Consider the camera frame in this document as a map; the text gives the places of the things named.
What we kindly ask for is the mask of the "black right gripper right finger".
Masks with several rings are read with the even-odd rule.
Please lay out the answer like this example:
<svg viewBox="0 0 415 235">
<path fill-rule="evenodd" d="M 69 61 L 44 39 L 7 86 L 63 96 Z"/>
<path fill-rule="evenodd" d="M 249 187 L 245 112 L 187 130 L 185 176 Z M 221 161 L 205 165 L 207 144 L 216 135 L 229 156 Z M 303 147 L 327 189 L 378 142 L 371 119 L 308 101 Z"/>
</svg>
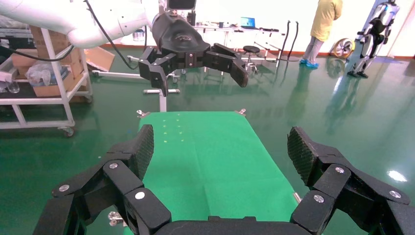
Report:
<svg viewBox="0 0 415 235">
<path fill-rule="evenodd" d="M 324 232 L 335 211 L 369 235 L 412 235 L 415 209 L 397 188 L 355 168 L 335 147 L 314 142 L 297 126 L 287 137 L 288 156 L 309 191 L 290 222 L 311 235 Z"/>
</svg>

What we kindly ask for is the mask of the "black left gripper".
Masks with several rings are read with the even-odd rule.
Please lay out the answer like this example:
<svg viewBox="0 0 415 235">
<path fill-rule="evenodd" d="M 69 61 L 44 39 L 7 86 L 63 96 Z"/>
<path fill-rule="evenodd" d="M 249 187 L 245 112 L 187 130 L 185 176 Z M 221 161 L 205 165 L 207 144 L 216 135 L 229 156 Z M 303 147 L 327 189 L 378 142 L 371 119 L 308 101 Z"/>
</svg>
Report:
<svg viewBox="0 0 415 235">
<path fill-rule="evenodd" d="M 180 15 L 163 13 L 155 18 L 152 35 L 160 51 L 147 47 L 138 60 L 139 74 L 152 88 L 168 94 L 167 76 L 176 69 L 207 68 L 229 73 L 241 87 L 248 72 L 241 54 L 229 47 L 203 41 L 202 36 Z"/>
</svg>

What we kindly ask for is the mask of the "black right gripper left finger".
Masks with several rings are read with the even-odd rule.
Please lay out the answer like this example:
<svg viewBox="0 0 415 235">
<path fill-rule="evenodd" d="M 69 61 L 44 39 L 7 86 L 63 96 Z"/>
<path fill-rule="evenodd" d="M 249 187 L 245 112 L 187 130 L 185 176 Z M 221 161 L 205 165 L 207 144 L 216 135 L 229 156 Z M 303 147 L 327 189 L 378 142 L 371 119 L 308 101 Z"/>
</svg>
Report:
<svg viewBox="0 0 415 235">
<path fill-rule="evenodd" d="M 96 165 L 59 183 L 34 229 L 36 235 L 84 235 L 108 207 L 115 207 L 136 235 L 153 235 L 171 221 L 165 205 L 144 186 L 154 153 L 154 131 L 114 144 Z"/>
</svg>

